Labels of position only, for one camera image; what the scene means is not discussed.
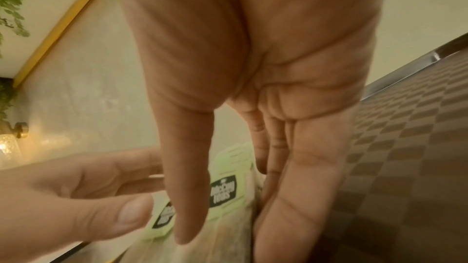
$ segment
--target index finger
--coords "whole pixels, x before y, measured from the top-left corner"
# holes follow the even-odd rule
[[[258,221],[257,263],[305,262],[319,239],[343,179],[356,107],[290,123],[291,155],[277,194]]]

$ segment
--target fingernail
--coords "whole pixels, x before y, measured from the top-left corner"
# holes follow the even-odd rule
[[[135,224],[139,222],[144,214],[145,208],[147,208],[148,198],[147,197],[138,197],[132,201],[129,201],[118,214],[118,223],[119,224]]]

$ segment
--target brown checkered wall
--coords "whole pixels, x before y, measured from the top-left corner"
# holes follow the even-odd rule
[[[362,102],[311,262],[468,262],[468,50]]]

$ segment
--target hand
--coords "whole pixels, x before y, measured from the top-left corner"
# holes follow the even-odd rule
[[[247,121],[267,174],[254,260],[303,262],[342,181],[381,0],[122,0],[159,128],[175,235],[208,210],[214,110]]]
[[[146,225],[163,190],[157,149],[66,157],[0,171],[0,262],[32,260],[72,242]]]

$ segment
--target ceiling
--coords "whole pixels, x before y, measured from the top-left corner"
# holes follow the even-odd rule
[[[22,66],[45,39],[55,24],[65,14],[75,0],[24,0],[20,13],[23,25],[31,34],[20,37],[13,31],[1,26],[4,40],[0,48],[0,77],[14,78]]]

